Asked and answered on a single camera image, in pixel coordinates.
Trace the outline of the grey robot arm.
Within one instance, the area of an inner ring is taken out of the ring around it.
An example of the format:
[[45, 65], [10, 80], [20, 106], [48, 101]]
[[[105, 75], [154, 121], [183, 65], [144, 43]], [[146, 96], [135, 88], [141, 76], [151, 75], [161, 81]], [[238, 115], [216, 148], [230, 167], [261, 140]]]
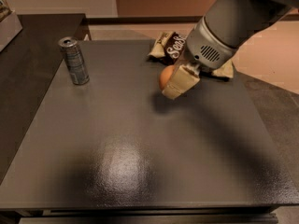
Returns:
[[194, 87], [202, 73], [232, 78], [231, 58], [238, 49], [294, 7], [299, 8], [299, 0], [216, 0], [188, 34], [177, 63], [161, 73], [162, 94], [176, 99]]

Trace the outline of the beige taped gripper finger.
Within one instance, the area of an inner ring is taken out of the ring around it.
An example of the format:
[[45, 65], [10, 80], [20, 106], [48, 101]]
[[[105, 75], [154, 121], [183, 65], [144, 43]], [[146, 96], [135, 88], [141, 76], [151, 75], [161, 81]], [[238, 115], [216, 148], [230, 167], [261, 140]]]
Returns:
[[200, 80], [198, 64], [180, 60], [173, 65], [175, 70], [162, 90], [162, 94], [171, 100], [194, 87]]

